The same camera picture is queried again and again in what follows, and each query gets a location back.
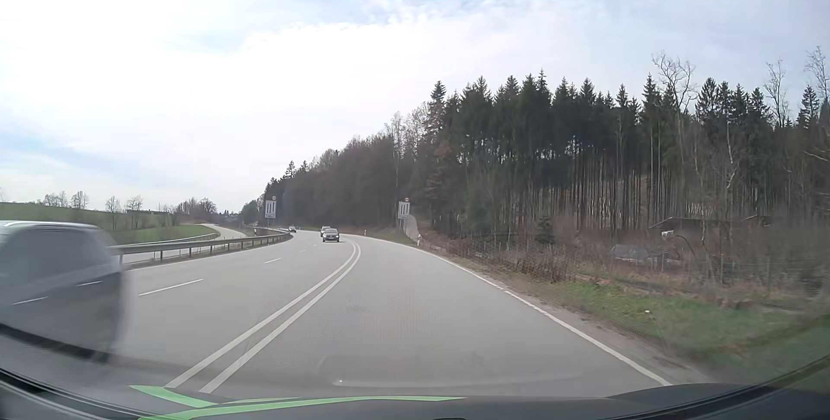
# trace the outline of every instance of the silver car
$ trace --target silver car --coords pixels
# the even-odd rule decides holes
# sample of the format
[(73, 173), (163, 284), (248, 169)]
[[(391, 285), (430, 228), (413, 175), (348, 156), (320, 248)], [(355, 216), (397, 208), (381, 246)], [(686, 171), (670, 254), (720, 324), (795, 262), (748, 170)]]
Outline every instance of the silver car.
[(0, 343), (109, 361), (123, 308), (109, 245), (87, 224), (0, 221)]

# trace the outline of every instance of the road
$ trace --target road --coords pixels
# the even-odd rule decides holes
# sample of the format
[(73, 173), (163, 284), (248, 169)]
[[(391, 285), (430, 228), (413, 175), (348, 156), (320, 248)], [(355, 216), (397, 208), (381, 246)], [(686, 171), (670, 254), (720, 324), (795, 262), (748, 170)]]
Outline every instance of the road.
[[(225, 227), (220, 227), (220, 226), (217, 226), (216, 224), (202, 224), (202, 225), (205, 226), (205, 227), (210, 227), (214, 231), (218, 232), (219, 237), (216, 237), (216, 239), (220, 239), (220, 238), (241, 238), (241, 237), (245, 236), (245, 234), (242, 233), (242, 232), (234, 231), (233, 229), (228, 229), (228, 228), (225, 228)], [(203, 250), (206, 250), (206, 249), (207, 249), (207, 247), (204, 247), (203, 249), (202, 248), (198, 248), (198, 249), (194, 248), (193, 252), (195, 253), (197, 251), (203, 251)], [(184, 251), (166, 251), (164, 253), (164, 256), (177, 256), (180, 252), (181, 253), (187, 253), (188, 251), (187, 250), (184, 250)], [(159, 253), (158, 252), (148, 252), (148, 253), (135, 253), (133, 255), (124, 255), (124, 263), (138, 263), (140, 261), (150, 261), (152, 259), (158, 260), (159, 259)]]
[[(112, 368), (81, 383), (77, 367), (50, 365), (57, 355), (17, 366), (92, 397), (128, 384), (229, 398), (595, 397), (677, 382), (436, 256), (343, 238), (321, 243), (304, 231), (280, 244), (127, 271)], [(5, 362), (15, 357), (6, 354)], [(110, 400), (129, 403), (118, 395)]]

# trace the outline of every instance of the motion-blurred car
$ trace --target motion-blurred car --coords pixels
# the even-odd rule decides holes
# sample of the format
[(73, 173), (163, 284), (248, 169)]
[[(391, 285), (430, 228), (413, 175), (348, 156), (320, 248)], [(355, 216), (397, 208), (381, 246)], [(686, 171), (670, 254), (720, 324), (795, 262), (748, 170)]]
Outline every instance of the motion-blurred car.
[(0, 221), (0, 340), (108, 362), (123, 280), (110, 245), (87, 224)]
[(340, 242), (340, 232), (337, 229), (328, 228), (323, 232), (323, 243)]

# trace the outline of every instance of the traffic sign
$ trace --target traffic sign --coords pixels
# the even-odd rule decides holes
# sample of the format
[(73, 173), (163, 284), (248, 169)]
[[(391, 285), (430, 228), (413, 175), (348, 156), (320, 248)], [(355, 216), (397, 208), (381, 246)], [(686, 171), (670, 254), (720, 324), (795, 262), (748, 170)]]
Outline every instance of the traffic sign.
[(265, 200), (265, 219), (274, 218), (276, 218), (276, 200)]
[(398, 202), (398, 219), (409, 217), (409, 201)]

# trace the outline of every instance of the white lane marking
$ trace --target white lane marking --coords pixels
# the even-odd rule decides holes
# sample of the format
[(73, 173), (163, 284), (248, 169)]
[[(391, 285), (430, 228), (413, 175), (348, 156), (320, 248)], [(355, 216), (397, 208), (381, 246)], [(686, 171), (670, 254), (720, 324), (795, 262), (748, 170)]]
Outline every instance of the white lane marking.
[(19, 302), (14, 302), (12, 305), (20, 305), (24, 303), (31, 303), (36, 302), (37, 300), (48, 299), (49, 297), (37, 297), (36, 299), (28, 299), (28, 300), (20, 300)]
[(211, 363), (213, 363), (214, 361), (216, 361), (216, 359), (218, 359), (219, 357), (222, 357), (222, 356), (223, 356), (225, 353), (227, 353), (229, 350), (233, 349), (234, 347), (236, 347), (237, 345), (241, 344), (241, 343), (242, 343), (242, 342), (244, 342), (246, 339), (248, 339), (249, 337), (251, 337), (251, 336), (252, 336), (252, 335), (253, 335), (256, 331), (261, 330), (263, 326), (267, 325), (268, 323), (270, 323), (270, 322), (271, 322), (271, 321), (273, 321), (274, 319), (278, 318), (280, 315), (282, 315), (283, 313), (285, 313), (285, 310), (287, 310), (287, 309), (289, 309), (289, 308), (292, 308), (294, 305), (296, 305), (296, 304), (297, 304), (297, 302), (299, 302), (300, 300), (302, 300), (302, 299), (306, 298), (306, 297), (308, 296), (308, 294), (310, 294), (311, 292), (314, 292), (315, 290), (317, 290), (318, 288), (320, 288), (321, 286), (323, 286), (323, 285), (327, 282), (327, 280), (331, 279), (331, 278), (332, 278), (332, 277), (334, 277), (337, 273), (339, 273), (340, 271), (342, 271), (342, 270), (343, 270), (343, 268), (345, 268), (345, 267), (346, 267), (346, 265), (348, 264), (348, 262), (349, 262), (349, 261), (352, 261), (352, 258), (354, 258), (354, 255), (355, 255), (355, 253), (357, 252), (357, 250), (358, 250), (357, 245), (355, 245), (354, 243), (352, 243), (352, 254), (351, 254), (351, 256), (349, 256), (349, 257), (348, 257), (348, 259), (346, 260), (346, 262), (345, 262), (345, 263), (343, 263), (343, 265), (342, 265), (342, 266), (338, 267), (338, 268), (335, 270), (335, 272), (333, 272), (333, 273), (329, 274), (328, 276), (326, 276), (323, 280), (321, 280), (320, 282), (318, 282), (318, 283), (317, 283), (314, 287), (312, 287), (312, 288), (310, 288), (310, 289), (306, 290), (305, 292), (303, 292), (303, 294), (302, 294), (301, 296), (299, 296), (299, 297), (297, 297), (297, 298), (293, 299), (293, 300), (292, 300), (291, 302), (289, 302), (286, 306), (284, 306), (284, 307), (282, 307), (282, 308), (280, 308), (280, 309), (276, 310), (274, 313), (272, 313), (272, 314), (271, 314), (271, 316), (269, 316), (269, 317), (265, 318), (264, 320), (260, 321), (260, 322), (259, 322), (259, 323), (257, 323), (256, 325), (254, 325), (254, 327), (252, 327), (250, 330), (246, 330), (244, 333), (239, 334), (239, 336), (238, 336), (238, 337), (236, 337), (236, 339), (234, 339), (234, 340), (232, 340), (231, 342), (229, 342), (229, 343), (225, 344), (225, 345), (224, 345), (224, 347), (223, 347), (222, 349), (217, 350), (217, 351), (216, 351), (216, 352), (214, 352), (214, 353), (211, 353), (211, 354), (210, 354), (210, 355), (208, 355), (208, 356), (207, 356), (204, 360), (202, 360), (201, 362), (196, 363), (195, 365), (193, 365), (193, 366), (192, 366), (192, 367), (191, 367), (188, 371), (183, 372), (182, 374), (180, 374), (179, 376), (177, 376), (175, 379), (173, 379), (173, 380), (172, 380), (172, 381), (170, 381), (169, 383), (165, 384), (165, 385), (164, 385), (164, 387), (165, 387), (165, 388), (177, 388), (179, 385), (181, 385), (181, 384), (182, 384), (182, 383), (184, 383), (185, 381), (187, 381), (187, 380), (191, 379), (191, 378), (193, 377), (193, 375), (195, 375), (196, 373), (198, 373), (198, 372), (202, 371), (202, 370), (203, 370), (205, 367), (207, 367), (209, 364), (211, 364)]
[(514, 293), (513, 293), (513, 292), (511, 292), (510, 290), (505, 289), (505, 288), (503, 288), (502, 286), (499, 286), (498, 284), (495, 284), (494, 282), (490, 282), (489, 280), (487, 280), (487, 279), (485, 279), (485, 278), (483, 278), (483, 277), (481, 277), (481, 276), (479, 276), (479, 275), (475, 274), (473, 271), (468, 270), (468, 269), (467, 269), (467, 268), (465, 268), (464, 266), (457, 265), (456, 263), (453, 263), (452, 261), (448, 260), (447, 258), (444, 258), (444, 257), (442, 257), (442, 256), (438, 256), (438, 255), (432, 254), (432, 253), (430, 253), (429, 251), (426, 251), (426, 250), (421, 250), (420, 248), (413, 248), (413, 249), (414, 249), (414, 250), (418, 250), (418, 251), (420, 251), (421, 253), (426, 253), (426, 254), (427, 254), (427, 255), (429, 255), (429, 256), (434, 256), (434, 257), (438, 258), (438, 259), (439, 259), (439, 260), (441, 260), (441, 261), (445, 261), (445, 262), (447, 262), (447, 263), (451, 264), (452, 266), (456, 266), (458, 269), (460, 269), (460, 270), (462, 270), (462, 271), (464, 271), (464, 272), (466, 272), (466, 273), (469, 273), (470, 275), (472, 275), (472, 276), (474, 276), (474, 277), (476, 277), (476, 278), (478, 278), (478, 279), (481, 279), (482, 281), (486, 282), (487, 284), (490, 284), (491, 286), (493, 286), (493, 287), (497, 288), (498, 290), (501, 290), (502, 292), (504, 292), (504, 293), (505, 293), (505, 294), (507, 294), (508, 296), (511, 296), (511, 297), (513, 297), (513, 298), (515, 298), (515, 299), (519, 300), (519, 301), (520, 301), (520, 302), (522, 302), (523, 304), (525, 304), (525, 305), (529, 306), (530, 308), (533, 308), (533, 309), (535, 309), (536, 311), (540, 312), (542, 315), (545, 315), (545, 316), (547, 316), (549, 319), (554, 320), (556, 323), (558, 323), (558, 324), (559, 324), (559, 325), (561, 325), (562, 327), (566, 328), (566, 330), (569, 330), (570, 332), (572, 332), (572, 333), (576, 334), (577, 336), (579, 336), (579, 337), (583, 338), (584, 340), (586, 340), (586, 341), (590, 342), (591, 344), (596, 345), (599, 349), (604, 350), (606, 353), (611, 354), (611, 355), (612, 355), (613, 357), (615, 357), (616, 359), (620, 360), (621, 362), (624, 362), (624, 363), (628, 364), (628, 366), (630, 366), (631, 368), (636, 369), (638, 372), (640, 372), (640, 373), (642, 373), (642, 374), (644, 374), (644, 375), (648, 376), (649, 378), (653, 379), (654, 381), (657, 381), (658, 383), (662, 384), (663, 386), (670, 386), (670, 385), (671, 385), (671, 383), (669, 383), (668, 381), (666, 381), (666, 380), (665, 380), (662, 376), (660, 376), (659, 374), (657, 374), (657, 373), (655, 373), (655, 372), (652, 372), (651, 370), (649, 370), (649, 369), (647, 369), (646, 367), (644, 367), (644, 366), (640, 365), (639, 363), (635, 362), (634, 360), (631, 360), (631, 359), (629, 359), (628, 357), (626, 357), (625, 355), (623, 355), (623, 354), (621, 354), (621, 353), (617, 352), (616, 350), (611, 349), (611, 348), (610, 348), (610, 347), (608, 347), (607, 345), (605, 345), (605, 344), (603, 344), (603, 343), (599, 342), (598, 340), (596, 340), (596, 339), (594, 339), (593, 337), (591, 337), (591, 336), (587, 335), (586, 333), (584, 333), (584, 332), (582, 332), (582, 331), (580, 331), (580, 330), (578, 330), (578, 329), (574, 328), (573, 326), (569, 325), (569, 324), (568, 324), (568, 323), (566, 323), (565, 321), (563, 321), (563, 320), (561, 320), (561, 319), (559, 319), (559, 318), (557, 318), (557, 317), (553, 316), (552, 314), (548, 313), (548, 312), (547, 312), (547, 311), (545, 311), (544, 309), (542, 309), (542, 308), (538, 308), (536, 305), (533, 305), (533, 304), (532, 304), (532, 303), (530, 303), (529, 301), (527, 301), (527, 300), (525, 300), (525, 299), (523, 299), (523, 298), (521, 298), (521, 297), (517, 296), (516, 294), (514, 294)]
[(280, 335), (283, 331), (285, 331), (288, 328), (288, 326), (291, 325), (291, 323), (294, 323), (297, 319), (303, 316), (303, 314), (306, 313), (306, 311), (308, 311), (308, 309), (311, 308), (320, 299), (322, 299), (323, 296), (329, 292), (329, 290), (334, 288), (334, 286), (337, 286), (337, 283), (340, 282), (344, 277), (346, 277), (348, 272), (351, 271), (354, 268), (354, 265), (358, 264), (358, 261), (360, 260), (360, 245), (355, 245), (358, 248), (358, 256), (354, 258), (354, 261), (352, 261), (351, 266), (349, 266), (343, 274), (338, 276), (337, 279), (333, 280), (331, 284), (329, 284), (327, 288), (323, 289), (319, 294), (317, 294), (315, 298), (309, 300), (309, 303), (305, 304), (302, 308), (297, 310), (297, 312), (294, 315), (292, 315), (291, 318), (286, 319), (283, 324), (277, 326), (275, 330), (271, 331), (270, 334), (262, 338), (262, 340), (256, 343), (255, 346), (251, 347), (251, 349), (245, 352), (242, 357), (236, 359), (236, 361), (231, 363), (231, 365), (224, 369), (223, 372), (220, 372), (214, 379), (210, 381), (210, 383), (205, 384), (205, 387), (201, 388), (199, 392), (206, 394), (213, 393), (214, 389), (221, 386), (222, 383), (225, 382), (225, 380), (230, 378), (235, 372), (242, 368), (243, 365), (248, 362), (248, 360), (253, 359), (254, 355), (259, 353), (260, 350), (263, 350), (265, 346), (268, 345), (268, 343), (275, 340), (276, 336)]
[(139, 297), (140, 297), (140, 296), (148, 296), (148, 295), (150, 295), (150, 294), (155, 294), (156, 292), (161, 292), (162, 290), (170, 290), (170, 289), (175, 289), (176, 287), (186, 286), (187, 284), (194, 284), (194, 283), (199, 282), (199, 281), (201, 281), (201, 280), (204, 280), (204, 279), (196, 279), (196, 280), (191, 280), (191, 281), (189, 281), (189, 282), (183, 282), (183, 283), (181, 283), (181, 284), (177, 284), (177, 285), (175, 285), (175, 286), (164, 287), (163, 289), (151, 290), (150, 292), (144, 292), (143, 294), (139, 294)]

